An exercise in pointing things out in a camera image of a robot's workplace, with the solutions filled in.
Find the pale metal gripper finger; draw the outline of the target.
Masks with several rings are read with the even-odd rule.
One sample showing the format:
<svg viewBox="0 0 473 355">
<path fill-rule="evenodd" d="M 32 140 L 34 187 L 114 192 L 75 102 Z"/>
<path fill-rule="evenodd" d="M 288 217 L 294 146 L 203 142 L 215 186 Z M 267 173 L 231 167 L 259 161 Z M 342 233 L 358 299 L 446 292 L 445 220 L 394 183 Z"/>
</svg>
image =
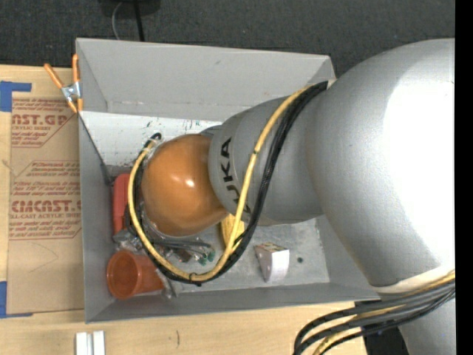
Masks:
<svg viewBox="0 0 473 355">
<path fill-rule="evenodd" d="M 141 242 L 141 239 L 128 230 L 120 230 L 112 236 L 112 240 L 119 249 L 134 253 L 141 253 L 143 251 L 143 243 Z"/>
<path fill-rule="evenodd" d="M 161 294 L 167 299 L 173 299 L 177 297 L 177 292 L 174 290 L 171 281 L 165 276 L 165 274 L 160 270 L 156 269 L 156 274 L 163 283 L 163 291 Z"/>
</svg>

